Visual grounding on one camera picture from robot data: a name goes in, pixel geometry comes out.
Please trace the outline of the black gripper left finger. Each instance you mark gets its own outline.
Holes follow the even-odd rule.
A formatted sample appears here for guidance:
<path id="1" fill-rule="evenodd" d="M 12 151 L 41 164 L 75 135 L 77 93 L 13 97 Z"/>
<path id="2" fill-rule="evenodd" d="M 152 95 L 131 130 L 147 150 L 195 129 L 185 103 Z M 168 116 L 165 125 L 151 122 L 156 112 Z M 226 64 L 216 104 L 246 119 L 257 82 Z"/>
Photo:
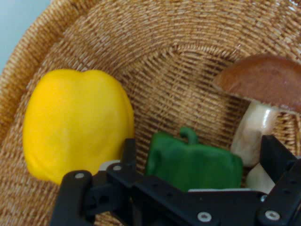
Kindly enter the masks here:
<path id="1" fill-rule="evenodd" d="M 135 139 L 123 145 L 120 163 L 92 175 L 86 170 L 67 173 L 61 182 L 50 220 L 52 226 L 92 226 L 97 214 L 111 214 L 126 226 L 134 225 L 129 188 L 136 174 Z"/>

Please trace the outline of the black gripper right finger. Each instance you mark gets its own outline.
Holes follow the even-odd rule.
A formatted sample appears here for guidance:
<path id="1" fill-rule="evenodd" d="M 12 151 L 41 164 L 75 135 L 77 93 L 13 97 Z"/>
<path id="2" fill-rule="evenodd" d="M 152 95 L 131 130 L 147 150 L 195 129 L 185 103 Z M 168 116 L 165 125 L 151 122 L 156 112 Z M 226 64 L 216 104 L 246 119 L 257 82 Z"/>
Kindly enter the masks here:
<path id="1" fill-rule="evenodd" d="M 261 139 L 260 164 L 275 183 L 257 211 L 261 226 L 301 224 L 301 160 L 273 135 Z"/>

